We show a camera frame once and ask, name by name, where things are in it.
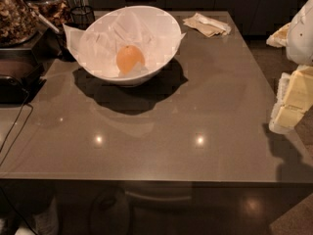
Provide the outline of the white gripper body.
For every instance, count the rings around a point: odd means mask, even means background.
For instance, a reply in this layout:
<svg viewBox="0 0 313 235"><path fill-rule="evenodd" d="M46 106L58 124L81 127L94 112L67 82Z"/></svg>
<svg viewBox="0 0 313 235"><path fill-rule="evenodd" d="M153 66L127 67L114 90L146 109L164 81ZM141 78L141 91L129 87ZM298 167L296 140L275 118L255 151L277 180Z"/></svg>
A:
<svg viewBox="0 0 313 235"><path fill-rule="evenodd" d="M287 57L298 65L313 65L313 0L308 0L291 20Z"/></svg>

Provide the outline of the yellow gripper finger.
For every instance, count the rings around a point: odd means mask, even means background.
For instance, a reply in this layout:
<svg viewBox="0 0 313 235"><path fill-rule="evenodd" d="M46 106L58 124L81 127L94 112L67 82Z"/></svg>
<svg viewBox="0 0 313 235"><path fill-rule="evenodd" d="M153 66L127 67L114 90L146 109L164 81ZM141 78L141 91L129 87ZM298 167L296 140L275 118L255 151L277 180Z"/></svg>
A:
<svg viewBox="0 0 313 235"><path fill-rule="evenodd" d="M292 74L283 72L276 98L269 129L274 133L287 134L313 106L313 67L298 66Z"/></svg>
<svg viewBox="0 0 313 235"><path fill-rule="evenodd" d="M290 23L286 23L275 31L266 40L266 44L272 47L281 48L287 46L287 36L290 28Z"/></svg>

